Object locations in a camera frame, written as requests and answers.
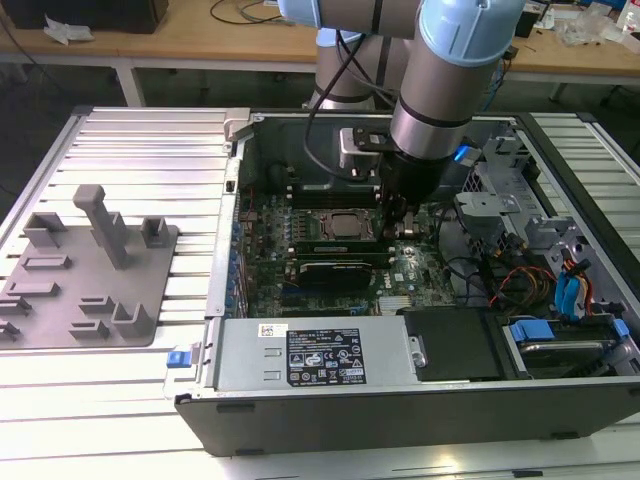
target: screw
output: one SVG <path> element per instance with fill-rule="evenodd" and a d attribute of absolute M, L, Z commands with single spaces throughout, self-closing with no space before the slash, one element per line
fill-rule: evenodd
<path fill-rule="evenodd" d="M 418 368 L 423 368 L 427 365 L 427 359 L 422 352 L 413 352 L 411 358 L 413 358 L 413 364 Z"/>

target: floor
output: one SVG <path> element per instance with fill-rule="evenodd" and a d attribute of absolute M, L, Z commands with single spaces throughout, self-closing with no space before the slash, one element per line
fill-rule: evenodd
<path fill-rule="evenodd" d="M 108 68 L 49 67 L 64 92 L 37 69 L 27 82 L 0 87 L 0 219 L 3 219 L 75 105 L 124 106 Z M 149 106 L 299 108 L 313 90 L 310 74 L 209 72 L 208 91 L 196 71 L 142 70 Z M 569 86 L 560 103 L 548 100 L 550 84 L 506 82 L 491 105 L 495 112 L 591 112 L 640 162 L 640 90 L 620 91 L 604 108 L 610 86 Z"/>

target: power supply label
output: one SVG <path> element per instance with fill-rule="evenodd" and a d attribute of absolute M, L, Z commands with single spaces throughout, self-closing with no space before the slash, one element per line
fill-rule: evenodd
<path fill-rule="evenodd" d="M 367 383 L 360 330 L 287 331 L 287 382 L 292 387 Z"/>

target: workbench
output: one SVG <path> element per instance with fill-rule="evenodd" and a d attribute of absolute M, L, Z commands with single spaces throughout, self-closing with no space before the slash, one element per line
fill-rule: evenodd
<path fill-rule="evenodd" d="M 96 40 L 64 46 L 39 30 L 13 30 L 18 42 L 36 61 L 50 65 L 111 67 L 117 72 L 127 104 L 144 106 L 138 68 L 314 72 L 316 30 L 302 26 L 227 25 L 209 15 L 212 0 L 171 0 L 153 35 L 94 32 Z M 257 16 L 273 16 L 273 7 L 258 7 Z M 217 14 L 239 19 L 233 2 Z M 613 42 L 565 47 L 554 32 L 536 30 L 516 38 L 520 49 L 507 80 L 640 85 L 640 55 Z M 0 61 L 28 60 L 0 32 Z M 557 88 L 557 98 L 561 88 Z"/>
<path fill-rule="evenodd" d="M 86 224 L 71 201 L 81 183 L 102 184 L 107 208 L 120 210 L 128 225 L 160 215 L 180 228 L 149 347 L 0 351 L 3 478 L 512 478 L 523 469 L 544 478 L 637 478 L 640 415 L 576 440 L 236 458 L 204 452 L 174 409 L 165 362 L 177 345 L 202 340 L 227 163 L 225 115 L 224 109 L 119 108 L 76 114 L 0 226 L 0 289 L 27 246 L 21 231 L 31 212 L 56 212 L 65 225 Z M 637 166 L 597 123 L 574 114 L 535 118 L 640 255 Z M 548 179 L 540 184 L 565 213 Z M 195 374 L 187 369 L 181 375 L 177 385 L 184 390 Z M 327 421 L 345 419 L 336 412 Z"/>

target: motherboard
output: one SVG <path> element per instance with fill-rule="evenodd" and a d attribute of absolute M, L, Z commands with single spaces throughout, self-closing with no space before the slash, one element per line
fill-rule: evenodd
<path fill-rule="evenodd" d="M 296 209 L 285 196 L 241 195 L 248 317 L 395 315 L 456 303 L 429 233 L 381 241 L 375 209 Z"/>

